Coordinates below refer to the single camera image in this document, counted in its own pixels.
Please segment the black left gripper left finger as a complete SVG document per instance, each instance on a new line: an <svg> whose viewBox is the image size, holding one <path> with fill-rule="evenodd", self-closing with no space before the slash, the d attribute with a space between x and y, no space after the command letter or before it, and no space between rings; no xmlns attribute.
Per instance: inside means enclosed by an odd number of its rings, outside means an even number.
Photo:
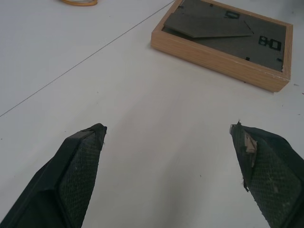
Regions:
<svg viewBox="0 0 304 228"><path fill-rule="evenodd" d="M106 131L97 123L67 137L32 177L0 228L81 228Z"/></svg>

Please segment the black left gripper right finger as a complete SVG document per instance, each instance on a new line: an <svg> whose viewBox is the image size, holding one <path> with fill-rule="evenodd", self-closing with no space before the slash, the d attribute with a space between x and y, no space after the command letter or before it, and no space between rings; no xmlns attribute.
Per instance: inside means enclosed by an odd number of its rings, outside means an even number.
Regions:
<svg viewBox="0 0 304 228"><path fill-rule="evenodd" d="M270 228L304 228L304 159L280 135L233 124L243 186Z"/></svg>

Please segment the wooden picture frame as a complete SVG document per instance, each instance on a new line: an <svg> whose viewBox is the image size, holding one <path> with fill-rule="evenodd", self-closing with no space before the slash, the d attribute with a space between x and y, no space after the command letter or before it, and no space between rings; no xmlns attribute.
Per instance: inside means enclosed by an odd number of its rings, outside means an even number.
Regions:
<svg viewBox="0 0 304 228"><path fill-rule="evenodd" d="M154 49L279 92L291 79L293 25L214 0L175 0Z"/></svg>

